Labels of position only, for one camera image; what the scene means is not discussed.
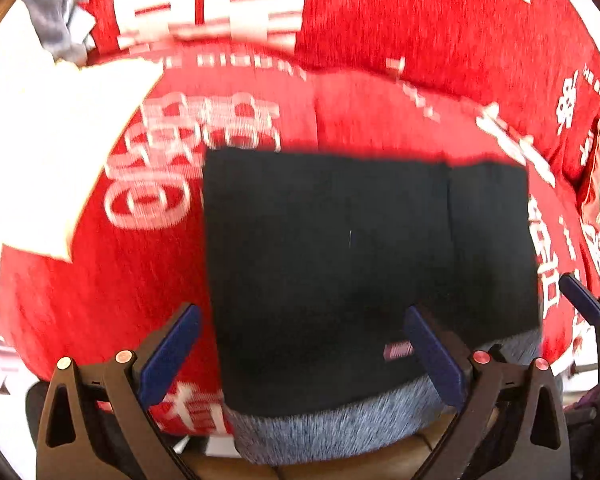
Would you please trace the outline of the grey crumpled garment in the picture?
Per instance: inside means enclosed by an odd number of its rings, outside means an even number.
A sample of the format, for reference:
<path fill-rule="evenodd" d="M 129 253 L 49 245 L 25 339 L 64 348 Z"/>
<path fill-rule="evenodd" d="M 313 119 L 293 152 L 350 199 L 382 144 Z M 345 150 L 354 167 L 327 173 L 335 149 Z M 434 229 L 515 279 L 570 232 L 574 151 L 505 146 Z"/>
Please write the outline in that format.
<path fill-rule="evenodd" d="M 90 0 L 22 0 L 42 47 L 55 61 L 85 66 L 95 49 L 96 18 L 82 8 Z"/>

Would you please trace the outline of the cream folded cloth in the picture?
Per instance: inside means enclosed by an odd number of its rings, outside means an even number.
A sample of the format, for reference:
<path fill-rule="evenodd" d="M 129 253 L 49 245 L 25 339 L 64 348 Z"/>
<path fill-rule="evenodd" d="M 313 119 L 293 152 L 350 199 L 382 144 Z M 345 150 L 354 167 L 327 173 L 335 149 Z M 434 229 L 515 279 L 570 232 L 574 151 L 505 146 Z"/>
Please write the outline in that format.
<path fill-rule="evenodd" d="M 0 243 L 68 261 L 109 153 L 161 64 L 55 61 L 16 1 L 0 24 Z"/>

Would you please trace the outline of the red wedding sofa cover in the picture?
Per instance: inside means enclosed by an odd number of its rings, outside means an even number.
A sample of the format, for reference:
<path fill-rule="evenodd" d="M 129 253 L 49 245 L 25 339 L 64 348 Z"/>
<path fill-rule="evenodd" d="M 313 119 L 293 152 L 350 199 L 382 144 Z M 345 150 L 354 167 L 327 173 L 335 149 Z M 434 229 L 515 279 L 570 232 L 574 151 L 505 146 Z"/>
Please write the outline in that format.
<path fill-rule="evenodd" d="M 591 0 L 90 0 L 85 66 L 163 74 L 109 153 L 68 261 L 0 243 L 0 341 L 39 378 L 135 346 L 180 304 L 201 336 L 151 409 L 169 434 L 232 434 L 207 268 L 204 166 L 225 150 L 507 162 L 528 174 L 542 356 L 578 339 L 558 288 L 600 296 L 579 197 L 600 117 Z"/>

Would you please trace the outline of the black pants patterned waistband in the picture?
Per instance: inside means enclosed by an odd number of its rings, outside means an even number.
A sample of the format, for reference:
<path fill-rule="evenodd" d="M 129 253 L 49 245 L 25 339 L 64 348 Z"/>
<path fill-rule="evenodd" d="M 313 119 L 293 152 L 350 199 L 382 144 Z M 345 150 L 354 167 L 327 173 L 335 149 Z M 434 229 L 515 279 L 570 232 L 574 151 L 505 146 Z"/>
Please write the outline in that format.
<path fill-rule="evenodd" d="M 333 460 L 442 413 L 408 348 L 408 308 L 468 347 L 540 350 L 528 174 L 507 162 L 230 150 L 204 166 L 225 413 L 242 457 Z"/>

